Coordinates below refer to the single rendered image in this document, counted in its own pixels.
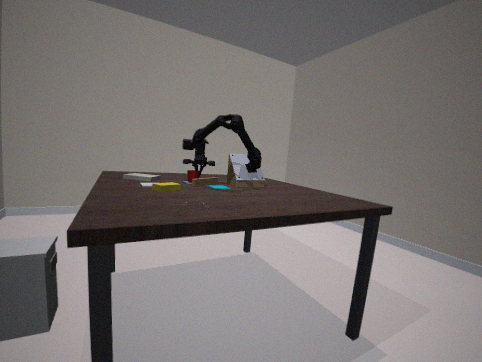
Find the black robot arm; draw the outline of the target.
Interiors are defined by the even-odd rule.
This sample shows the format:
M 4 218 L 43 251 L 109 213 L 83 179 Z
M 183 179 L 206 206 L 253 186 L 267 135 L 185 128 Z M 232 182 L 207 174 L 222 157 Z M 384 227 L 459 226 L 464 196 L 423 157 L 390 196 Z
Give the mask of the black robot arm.
M 231 120 L 230 123 L 225 121 Z M 241 115 L 238 114 L 228 114 L 228 115 L 219 115 L 215 118 L 212 122 L 206 125 L 204 128 L 200 128 L 195 131 L 192 139 L 183 139 L 182 148 L 185 150 L 197 150 L 197 151 L 205 151 L 205 144 L 209 144 L 205 139 L 207 135 L 217 129 L 219 126 L 223 126 L 227 129 L 232 129 L 235 133 L 237 133 L 242 140 L 243 144 L 245 145 L 248 155 L 247 158 L 249 159 L 249 163 L 245 164 L 249 173 L 257 172 L 256 169 L 261 167 L 261 152 L 258 148 L 254 147 L 250 137 L 248 136 L 245 128 L 244 122 Z M 205 140 L 204 140 L 205 139 Z M 203 163 L 206 164 L 207 157 L 205 154 L 199 155 L 199 153 L 194 158 L 194 164 L 202 165 Z

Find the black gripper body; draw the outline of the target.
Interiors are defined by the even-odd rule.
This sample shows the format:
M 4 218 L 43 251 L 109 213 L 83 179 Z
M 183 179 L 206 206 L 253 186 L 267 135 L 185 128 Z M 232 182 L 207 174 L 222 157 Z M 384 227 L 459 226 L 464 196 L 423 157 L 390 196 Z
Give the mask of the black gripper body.
M 196 151 L 195 150 L 195 156 L 199 153 L 199 155 L 202 155 L 202 154 L 205 154 L 205 151 Z M 197 164 L 194 164 L 194 161 L 191 160 L 191 159 L 183 159 L 183 164 L 190 164 L 192 163 L 192 165 L 197 165 Z M 215 161 L 208 161 L 206 162 L 207 165 L 209 166 L 215 166 Z M 201 166 L 206 166 L 205 163 L 203 163 Z

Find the red cup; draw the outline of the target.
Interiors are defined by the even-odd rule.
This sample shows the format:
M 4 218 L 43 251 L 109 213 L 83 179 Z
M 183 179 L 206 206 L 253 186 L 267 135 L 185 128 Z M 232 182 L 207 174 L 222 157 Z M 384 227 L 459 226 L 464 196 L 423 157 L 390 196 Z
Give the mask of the red cup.
M 192 179 L 197 179 L 199 178 L 199 170 L 187 170 L 187 175 L 188 175 L 188 182 L 192 183 Z

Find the white flat rectangular block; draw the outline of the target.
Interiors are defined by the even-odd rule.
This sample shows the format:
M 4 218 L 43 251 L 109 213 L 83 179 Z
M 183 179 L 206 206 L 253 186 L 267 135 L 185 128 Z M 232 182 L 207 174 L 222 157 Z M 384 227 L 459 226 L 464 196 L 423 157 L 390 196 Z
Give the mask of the white flat rectangular block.
M 123 174 L 123 179 L 130 179 L 130 180 L 140 180 L 140 181 L 157 181 L 161 180 L 160 175 L 150 175 L 150 174 L 140 174 L 140 173 L 130 173 L 130 174 Z

